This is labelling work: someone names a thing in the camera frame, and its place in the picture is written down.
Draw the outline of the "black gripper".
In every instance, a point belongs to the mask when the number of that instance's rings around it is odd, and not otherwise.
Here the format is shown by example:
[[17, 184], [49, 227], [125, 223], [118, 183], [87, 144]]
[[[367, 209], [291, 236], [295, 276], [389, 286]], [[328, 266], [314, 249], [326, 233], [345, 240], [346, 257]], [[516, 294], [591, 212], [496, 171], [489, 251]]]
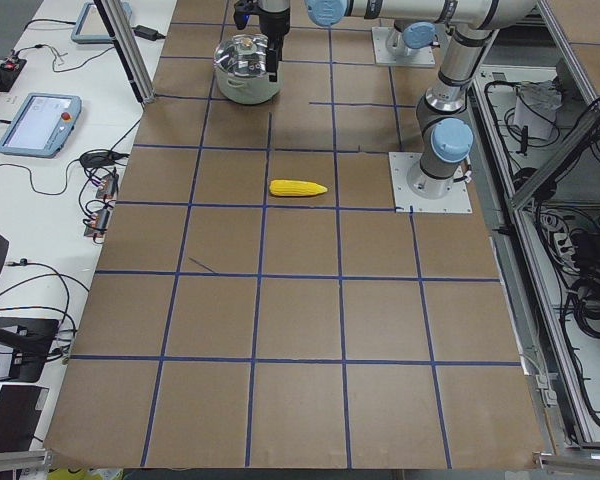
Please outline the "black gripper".
[[283, 48], [284, 38], [290, 31], [289, 0], [258, 0], [260, 9], [259, 27], [268, 38], [265, 51], [265, 67], [270, 82], [278, 81], [279, 50]]

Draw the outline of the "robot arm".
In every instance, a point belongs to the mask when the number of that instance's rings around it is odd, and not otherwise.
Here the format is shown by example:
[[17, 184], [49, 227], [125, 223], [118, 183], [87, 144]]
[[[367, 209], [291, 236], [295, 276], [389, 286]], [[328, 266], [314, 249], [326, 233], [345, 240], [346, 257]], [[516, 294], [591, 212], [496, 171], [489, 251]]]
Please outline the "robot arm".
[[309, 18], [331, 26], [346, 16], [443, 23], [454, 27], [435, 82], [417, 106], [424, 152], [407, 174], [409, 188], [428, 199], [444, 197], [473, 145], [471, 128], [456, 115], [497, 32], [524, 18], [533, 1], [307, 1]]
[[[444, 1], [432, 13], [419, 11], [425, 5], [398, 5], [393, 1], [306, 1], [309, 19], [320, 27], [332, 27], [346, 17], [374, 20], [390, 19], [389, 27], [371, 29], [375, 63], [381, 66], [430, 68], [434, 65], [432, 45], [438, 37], [436, 26], [449, 21], [456, 3]], [[234, 23], [243, 29], [252, 17], [259, 18], [259, 29], [266, 36], [266, 72], [278, 79], [284, 38], [290, 31], [289, 1], [239, 1], [234, 5]]]

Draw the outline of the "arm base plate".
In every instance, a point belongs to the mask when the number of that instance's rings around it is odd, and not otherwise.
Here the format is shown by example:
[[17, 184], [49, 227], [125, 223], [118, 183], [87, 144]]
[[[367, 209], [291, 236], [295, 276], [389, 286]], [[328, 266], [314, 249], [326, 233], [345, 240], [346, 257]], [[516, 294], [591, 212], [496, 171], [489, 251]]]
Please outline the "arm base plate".
[[471, 214], [472, 206], [460, 164], [447, 179], [433, 179], [420, 167], [419, 152], [390, 152], [394, 209], [399, 213]]
[[402, 33], [394, 27], [373, 27], [371, 30], [375, 64], [389, 67], [433, 68], [436, 64], [432, 47], [408, 47]]

